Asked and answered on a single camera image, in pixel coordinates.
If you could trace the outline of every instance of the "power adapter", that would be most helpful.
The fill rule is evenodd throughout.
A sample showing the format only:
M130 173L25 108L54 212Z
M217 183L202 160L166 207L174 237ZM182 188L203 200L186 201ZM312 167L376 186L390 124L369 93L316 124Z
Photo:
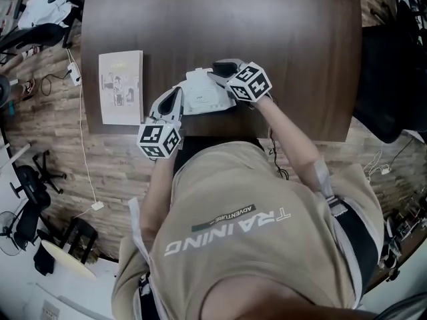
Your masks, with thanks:
M93 203L91 207L95 211L98 211L99 209L102 209L104 207L104 203L102 201L97 201L96 203Z

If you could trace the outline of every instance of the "wooden table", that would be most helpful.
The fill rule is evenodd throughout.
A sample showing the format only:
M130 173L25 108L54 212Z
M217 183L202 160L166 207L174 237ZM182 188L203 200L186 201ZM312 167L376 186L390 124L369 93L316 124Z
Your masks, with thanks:
M91 133L137 133L103 125L98 55L144 51L147 115L164 91L224 58L261 65L278 105L312 139L344 141L358 88L360 0L85 0L81 62ZM266 136L247 107L183 117L187 135Z

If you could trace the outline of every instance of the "white cable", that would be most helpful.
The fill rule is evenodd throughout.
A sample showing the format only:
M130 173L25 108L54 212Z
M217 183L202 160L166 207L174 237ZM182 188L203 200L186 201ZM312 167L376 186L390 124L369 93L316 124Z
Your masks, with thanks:
M75 63L75 66L77 67L77 71L79 72L79 76L81 77L81 73L80 73L80 68L77 65L77 62L75 61L73 54L71 53L71 51L69 49L67 49L67 53L68 53L68 59L70 60L70 64L71 64L71 59L73 59L73 62ZM87 171L87 178L89 179L89 183L91 185L92 188L92 193L93 193L93 200L95 201L95 203L97 202L96 200L96 195L95 195L95 189L93 188L92 185L92 179L91 179L91 175L89 174L89 167L87 166L87 160L86 160L86 152L85 152L85 144L83 142L83 129L81 128L81 120L83 119L83 111L82 111L82 107L81 107L81 92L83 91L83 82L80 85L80 96L79 96L79 101L80 101L80 122L79 122L79 128L80 128L80 139L81 139L81 148L83 149L83 158L85 159L85 166L86 166L86 171ZM81 213L78 216L81 216L82 214L90 211L91 209L86 210L85 212Z
M77 216L75 216L74 218L80 217L82 215L84 215L86 212L89 212L90 210L92 210L92 208L87 209L85 212L79 213Z
M67 54L68 54L68 61L69 61L69 63L71 64L71 57L70 57L70 50L69 49L67 49Z
M363 168L363 172L365 172L366 168L368 168L368 166L372 164L368 172L368 176L366 177L369 182L371 182L371 175L377 172L378 170L383 171L384 169L387 169L389 172L391 170L389 164L387 163L384 165L377 166L377 164L380 162L381 155L382 155L382 151L376 152L374 155L374 158L371 161L369 161L369 163Z
M80 138L81 138L81 148L83 149L83 157L85 158L85 165L86 165L86 171L87 171L87 178L89 179L89 183L91 184L91 188L92 188L92 193L93 193L93 200L95 202L97 202L96 200L96 196L95 196L95 189L93 188L92 185L92 180L91 180L91 176L89 174L89 167L87 166L87 161L86 161L86 152L85 152L85 145L83 143L83 130L81 128L81 119L82 119L82 111L81 111L81 92L83 91L83 85L80 85L80 122L79 122L79 126L80 126Z

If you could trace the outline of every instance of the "power strip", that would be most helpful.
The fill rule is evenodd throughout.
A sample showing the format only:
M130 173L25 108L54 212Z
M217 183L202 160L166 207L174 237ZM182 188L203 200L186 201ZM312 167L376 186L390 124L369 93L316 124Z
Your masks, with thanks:
M75 63L71 63L70 65L68 65L68 70L70 70L70 76L71 79L73 80L73 83L75 86L81 85L81 77L79 74L79 69L77 68L77 65Z

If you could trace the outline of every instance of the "electrical cable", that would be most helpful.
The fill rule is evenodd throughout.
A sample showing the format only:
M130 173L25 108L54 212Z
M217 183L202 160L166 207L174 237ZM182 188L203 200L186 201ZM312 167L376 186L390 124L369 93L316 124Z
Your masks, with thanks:
M14 106L16 106L16 105L20 104L20 102L24 102L24 101L26 101L26 99L25 99L25 98L20 99L18 102L14 102L14 103L12 103L12 107L14 107Z
M369 182L371 182L371 175L374 174L375 172L377 172L377 171L382 172L383 170L387 170L387 173L389 173L391 170L389 164L387 164L387 163L384 165L377 166L377 164L380 162L381 155L382 155L382 151L376 152L374 155L374 158L371 161L369 161L369 163L366 164L366 166L363 168L363 172L365 172L366 168L368 168L368 166L372 164L372 166L368 172L368 176L366 177Z
M40 91L42 94L44 94L44 96L49 96L50 94L51 94L51 92L52 92L52 81L48 78L49 76L52 76L52 77L54 77L54 78L57 78L57 79L60 79L60 80L64 80L69 74L71 73L71 70L68 70L67 71L67 73L64 75L64 76L62 76L62 77L59 77L59 76L56 76L56 75L54 75L54 74L52 74L52 73L48 73L46 76L44 76L41 80L40 80L40 84L39 84L39 88L38 88L38 90L36 91L36 93L38 92L38 91ZM49 82L49 92L48 93L45 93L44 91L43 91L43 81L45 80L45 79L47 79L48 80L48 82Z
M363 168L363 172L365 172L366 168L368 168L368 166L372 164L372 166L371 166L371 168L370 168L370 170L368 172L368 176L366 177L367 180L369 182L371 182L371 175L374 174L377 171L381 171L382 174L389 173L392 170L393 162L401 154L401 152L403 152L405 150L405 148L407 148L407 146L409 146L409 144L412 142L412 140L414 140L414 138L411 138L411 140L409 140L409 142L399 151L399 153L397 153L394 156L393 160L390 163L386 163L386 164L377 166L377 164L380 162L382 151L376 152L375 155L374 155L374 158L371 161L369 161L369 163Z
M396 154L396 156L393 158L392 162L390 163L390 169L392 168L393 162L394 160L396 160L396 158L401 154L401 152L403 152L405 150L405 148L407 148L407 146L409 146L409 144L412 142L414 138L411 138L411 140L409 140L409 142L405 145L405 147L403 147L399 153Z
M73 217L73 219L84 215L85 213L89 212L90 210L93 210L93 209L90 207L85 212L79 213L77 216Z
M280 174L280 177L282 177L282 179L285 176L286 180L289 180L289 173L288 171L286 171L285 169L282 169L279 165L278 165L278 152L276 150L276 141L273 139L273 129L269 128L268 130L268 137L270 138L270 140L272 141L273 147L270 148L270 152L268 153L268 155L274 154L274 165L277 167L277 172Z
M73 54L70 52L69 49L67 49L67 54L68 54L69 63L71 64L72 63L71 60L73 60L73 62L75 63L75 66L77 67L77 71L79 72L79 76L81 77L80 68L77 65L77 62L75 61L75 59L73 57ZM83 119L83 111L82 111L82 105L81 105L81 93L82 93L82 91L83 91L83 84L80 85L80 94L79 94L79 102L80 102L80 122L79 122L79 128L80 128L81 148L83 149L83 158L85 159L85 166L86 166L86 171L87 171L87 178L89 179L89 184L91 185L91 189L92 189L92 193L93 193L93 200L95 201L95 203L97 203L95 189L93 188L91 175L89 173L89 167L87 166L85 144L84 144L84 141L83 141L83 129L81 128L81 121Z

